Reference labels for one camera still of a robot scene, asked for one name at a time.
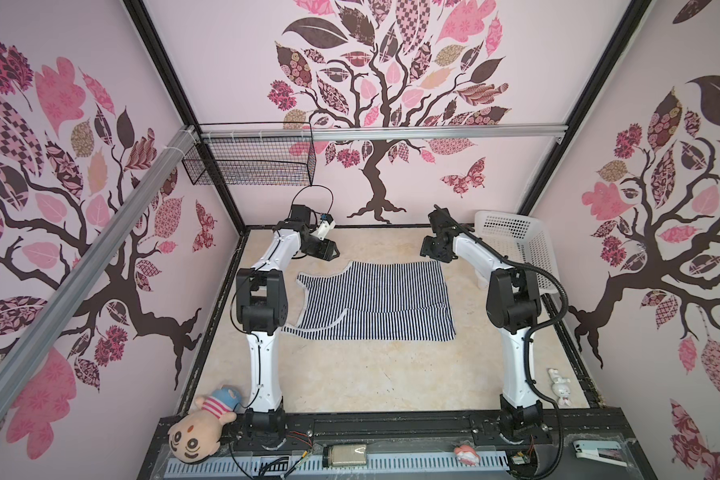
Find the navy striped tank top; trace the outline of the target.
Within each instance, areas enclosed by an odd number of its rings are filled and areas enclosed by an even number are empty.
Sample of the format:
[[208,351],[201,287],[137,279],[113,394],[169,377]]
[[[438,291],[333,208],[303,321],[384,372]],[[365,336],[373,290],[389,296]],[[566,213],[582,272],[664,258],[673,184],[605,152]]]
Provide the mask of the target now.
[[301,273],[305,302],[296,325],[307,340],[447,342],[455,338],[447,284],[436,261],[353,261],[340,273]]

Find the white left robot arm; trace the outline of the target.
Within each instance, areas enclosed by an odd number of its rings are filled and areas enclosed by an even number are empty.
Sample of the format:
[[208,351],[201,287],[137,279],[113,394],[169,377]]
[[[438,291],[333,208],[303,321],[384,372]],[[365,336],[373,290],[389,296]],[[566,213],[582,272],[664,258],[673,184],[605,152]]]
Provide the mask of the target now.
[[251,393],[242,407],[245,432],[286,436],[286,413],[278,374],[279,333],[288,318],[285,271],[299,256],[331,261],[340,256],[328,238],[335,227],[329,213],[306,205],[290,207],[273,230],[261,258],[236,273],[231,321],[246,337],[250,353]]

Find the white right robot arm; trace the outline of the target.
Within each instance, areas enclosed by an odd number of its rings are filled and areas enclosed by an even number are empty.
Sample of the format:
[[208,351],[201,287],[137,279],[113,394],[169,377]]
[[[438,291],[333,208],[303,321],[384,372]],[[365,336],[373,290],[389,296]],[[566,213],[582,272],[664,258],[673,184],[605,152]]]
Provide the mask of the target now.
[[537,275],[486,244],[447,209],[436,206],[428,218],[432,234],[424,238],[420,254],[442,263],[465,260],[487,282],[486,313],[502,341],[498,428],[506,441],[518,443],[543,422],[541,399],[532,386],[531,329],[541,313]]

